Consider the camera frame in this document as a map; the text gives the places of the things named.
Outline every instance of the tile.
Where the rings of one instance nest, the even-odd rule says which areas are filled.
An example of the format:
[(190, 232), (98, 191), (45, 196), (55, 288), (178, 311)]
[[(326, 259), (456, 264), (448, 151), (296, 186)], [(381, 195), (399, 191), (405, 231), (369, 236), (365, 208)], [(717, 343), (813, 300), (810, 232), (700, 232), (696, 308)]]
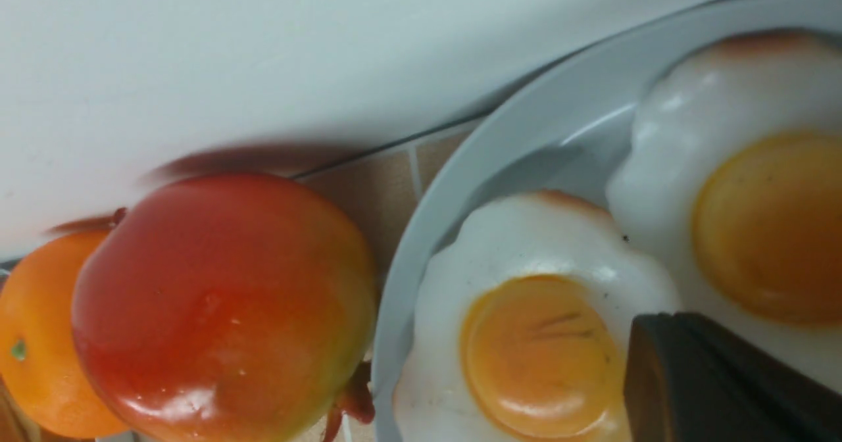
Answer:
[(301, 179), (360, 226), (381, 272), (388, 270), (417, 200), (406, 149), (386, 151)]
[(357, 421), (349, 421), (349, 429), (351, 430), (351, 439), (354, 442), (374, 442), (374, 425), (360, 424)]
[[(307, 432), (299, 435), (297, 438), (292, 439), (290, 442), (322, 442), (322, 433), (324, 433), (324, 424), (325, 418), (322, 418), (316, 425), (311, 427)], [(139, 442), (157, 442), (155, 439), (151, 439), (145, 435), (139, 435), (138, 437)], [(345, 440), (345, 436), (342, 434), (342, 430), (339, 431), (339, 435), (336, 436), (334, 442), (351, 442), (350, 440)]]
[(421, 185), (424, 190), (439, 173), (439, 169), (445, 165), (459, 145), (471, 134), (472, 130), (461, 130), (448, 136), (431, 137), (418, 140), (415, 147), (415, 155), (418, 161), (418, 175), (421, 178)]

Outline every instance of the orange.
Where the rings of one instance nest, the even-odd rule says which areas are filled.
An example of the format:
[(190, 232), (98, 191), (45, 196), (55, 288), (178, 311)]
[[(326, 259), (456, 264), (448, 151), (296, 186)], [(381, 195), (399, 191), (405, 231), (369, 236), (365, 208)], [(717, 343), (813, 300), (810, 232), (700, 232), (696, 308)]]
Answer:
[(33, 251), (0, 293), (0, 375), (24, 413), (75, 439), (128, 430), (87, 382), (73, 347), (76, 276), (108, 230), (66, 235)]

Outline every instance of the fried egg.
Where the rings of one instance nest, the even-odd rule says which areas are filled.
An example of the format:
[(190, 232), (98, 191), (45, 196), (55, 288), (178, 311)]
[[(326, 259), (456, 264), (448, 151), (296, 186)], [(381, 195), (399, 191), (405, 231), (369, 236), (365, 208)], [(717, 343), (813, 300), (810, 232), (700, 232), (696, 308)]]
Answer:
[(476, 209), (430, 259), (393, 394), (404, 442), (631, 439), (632, 318), (679, 310), (610, 215), (562, 193)]
[(842, 53), (803, 32), (722, 41), (631, 128), (607, 186), (631, 244), (688, 310), (842, 391)]

